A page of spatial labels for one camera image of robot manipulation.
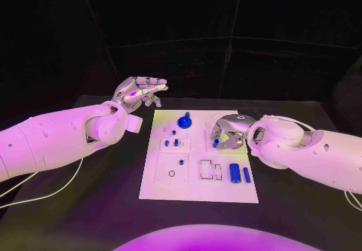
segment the small blue piece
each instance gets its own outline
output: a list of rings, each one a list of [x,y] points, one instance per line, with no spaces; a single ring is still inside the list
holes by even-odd
[[[191,120],[190,120],[190,113],[187,112],[182,117],[177,120],[177,125],[181,129],[185,129],[190,127]]]
[[[229,177],[231,180],[231,183],[240,183],[240,177],[239,177],[239,165],[231,163],[229,165]]]
[[[243,168],[243,175],[244,175],[244,181],[246,181],[246,183],[250,183],[249,171],[247,171],[246,167]]]
[[[216,148],[216,147],[217,147],[217,144],[219,144],[219,140],[213,140],[211,147]]]

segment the robotic forearm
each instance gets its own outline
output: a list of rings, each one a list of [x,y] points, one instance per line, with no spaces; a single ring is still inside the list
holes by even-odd
[[[35,117],[0,132],[0,181],[57,168],[115,144],[123,131],[138,133],[141,118],[129,115],[165,90],[165,80],[129,77],[116,87],[112,100]]]
[[[223,116],[210,139],[223,131],[229,136],[219,149],[236,149],[247,141],[250,154],[265,165],[292,169],[305,178],[343,191],[362,193],[362,138],[347,134],[304,131],[299,122],[275,116],[255,121],[244,115]]]

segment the table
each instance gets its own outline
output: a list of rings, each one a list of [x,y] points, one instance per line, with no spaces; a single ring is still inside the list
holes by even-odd
[[[80,96],[74,107],[109,97]],[[317,129],[335,130],[314,101],[249,101],[164,98],[161,109],[237,110],[291,117]],[[125,132],[118,144],[83,160],[74,180],[50,198],[14,205],[0,222],[2,250],[112,250],[145,233],[185,224],[249,227],[291,238],[321,250],[357,250],[362,215],[343,192],[276,170],[249,155],[259,204],[138,200],[149,138],[151,107],[138,134]],[[14,201],[43,196],[67,182],[77,162],[40,172],[22,185]]]

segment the black background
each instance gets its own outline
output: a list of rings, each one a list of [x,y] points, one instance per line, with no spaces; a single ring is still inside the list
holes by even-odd
[[[331,104],[337,129],[362,135],[360,78],[337,84],[362,55],[354,7],[41,0],[6,1],[0,14],[0,129],[138,75],[168,80],[159,97]]]

